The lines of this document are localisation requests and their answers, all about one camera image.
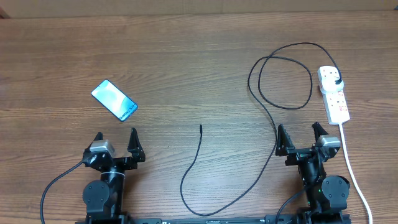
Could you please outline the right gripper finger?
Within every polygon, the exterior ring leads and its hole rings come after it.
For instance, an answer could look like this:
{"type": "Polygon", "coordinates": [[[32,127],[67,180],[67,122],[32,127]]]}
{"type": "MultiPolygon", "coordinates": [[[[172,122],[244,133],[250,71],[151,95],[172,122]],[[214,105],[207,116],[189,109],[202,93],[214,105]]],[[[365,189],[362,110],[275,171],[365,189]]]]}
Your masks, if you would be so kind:
{"type": "Polygon", "coordinates": [[[277,156],[288,156],[295,151],[293,142],[288,135],[283,124],[280,124],[277,128],[277,146],[275,154],[277,156]]]}
{"type": "Polygon", "coordinates": [[[318,139],[323,135],[328,135],[319,122],[314,122],[312,124],[312,128],[314,131],[315,141],[318,141],[318,139]]]}

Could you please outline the blue Galaxy smartphone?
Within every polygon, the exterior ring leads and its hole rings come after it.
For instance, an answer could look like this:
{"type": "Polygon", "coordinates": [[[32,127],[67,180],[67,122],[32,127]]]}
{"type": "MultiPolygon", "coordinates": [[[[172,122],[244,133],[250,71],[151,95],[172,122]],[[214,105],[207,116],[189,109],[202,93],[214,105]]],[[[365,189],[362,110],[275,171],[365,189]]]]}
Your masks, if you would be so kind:
{"type": "Polygon", "coordinates": [[[121,122],[127,120],[138,109],[138,105],[130,97],[107,79],[103,80],[91,95],[121,122]]]}

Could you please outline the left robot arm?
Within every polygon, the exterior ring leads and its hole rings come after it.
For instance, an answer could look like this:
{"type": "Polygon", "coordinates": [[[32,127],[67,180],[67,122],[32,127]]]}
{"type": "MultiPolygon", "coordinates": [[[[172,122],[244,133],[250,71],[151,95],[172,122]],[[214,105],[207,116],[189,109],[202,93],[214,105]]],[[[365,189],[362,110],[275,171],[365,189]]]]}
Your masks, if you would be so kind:
{"type": "Polygon", "coordinates": [[[82,199],[86,205],[85,223],[133,223],[128,212],[123,211],[125,171],[137,169],[146,160],[136,128],[131,129],[127,146],[131,155],[116,157],[109,140],[98,132],[83,152],[83,163],[100,172],[100,179],[86,185],[82,199]]]}

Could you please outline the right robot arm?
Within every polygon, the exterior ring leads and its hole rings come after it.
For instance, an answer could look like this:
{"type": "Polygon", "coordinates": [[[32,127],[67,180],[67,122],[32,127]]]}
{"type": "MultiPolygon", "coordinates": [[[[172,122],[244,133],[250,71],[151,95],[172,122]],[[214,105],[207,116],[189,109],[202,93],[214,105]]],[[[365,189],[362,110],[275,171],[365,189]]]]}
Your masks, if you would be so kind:
{"type": "Polygon", "coordinates": [[[297,166],[302,179],[303,189],[291,196],[279,208],[274,223],[350,223],[347,209],[350,182],[340,175],[327,175],[324,163],[336,156],[341,141],[328,134],[320,125],[312,124],[315,143],[312,146],[297,149],[282,124],[277,130],[276,156],[285,156],[286,166],[297,166]],[[284,208],[297,197],[305,194],[307,207],[302,207],[293,215],[282,215],[284,208]]]}

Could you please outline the white charger adapter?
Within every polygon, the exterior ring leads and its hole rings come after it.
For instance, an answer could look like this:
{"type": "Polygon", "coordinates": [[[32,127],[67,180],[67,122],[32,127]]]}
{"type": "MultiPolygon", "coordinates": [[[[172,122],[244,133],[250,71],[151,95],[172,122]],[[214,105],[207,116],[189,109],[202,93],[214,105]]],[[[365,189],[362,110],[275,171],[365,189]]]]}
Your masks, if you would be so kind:
{"type": "Polygon", "coordinates": [[[344,88],[344,81],[337,83],[339,79],[333,78],[321,78],[320,80],[320,91],[323,94],[335,93],[341,91],[344,88]]]}

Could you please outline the white power strip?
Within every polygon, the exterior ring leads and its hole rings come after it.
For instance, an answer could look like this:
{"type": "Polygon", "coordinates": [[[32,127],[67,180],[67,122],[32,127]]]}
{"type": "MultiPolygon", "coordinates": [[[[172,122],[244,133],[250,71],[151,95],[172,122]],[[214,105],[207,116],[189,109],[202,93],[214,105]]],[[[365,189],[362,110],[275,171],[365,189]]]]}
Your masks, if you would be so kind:
{"type": "MultiPolygon", "coordinates": [[[[322,66],[318,69],[319,86],[321,78],[340,79],[340,73],[336,67],[322,66]]],[[[346,104],[345,94],[343,89],[341,91],[329,94],[323,94],[323,102],[325,105],[328,123],[332,125],[339,125],[350,120],[348,107],[346,104]]]]}

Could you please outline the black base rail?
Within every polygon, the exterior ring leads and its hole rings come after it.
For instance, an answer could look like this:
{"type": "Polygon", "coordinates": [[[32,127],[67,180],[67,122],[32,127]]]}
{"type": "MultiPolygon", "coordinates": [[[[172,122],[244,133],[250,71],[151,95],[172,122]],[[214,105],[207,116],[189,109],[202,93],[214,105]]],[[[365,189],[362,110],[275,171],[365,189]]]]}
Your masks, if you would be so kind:
{"type": "MultiPolygon", "coordinates": [[[[160,218],[120,218],[119,220],[110,221],[91,221],[91,218],[86,218],[84,221],[75,222],[76,224],[88,224],[88,223],[132,223],[132,224],[273,224],[275,222],[276,215],[266,215],[261,218],[216,218],[216,219],[204,219],[204,218],[188,218],[188,219],[174,219],[174,220],[162,220],[160,218]]],[[[342,220],[338,221],[336,218],[330,221],[321,221],[320,219],[313,219],[312,223],[342,223],[351,224],[349,215],[343,215],[342,220]]],[[[280,215],[278,222],[280,224],[294,224],[294,223],[306,223],[305,221],[299,221],[295,215],[280,215]]]]}

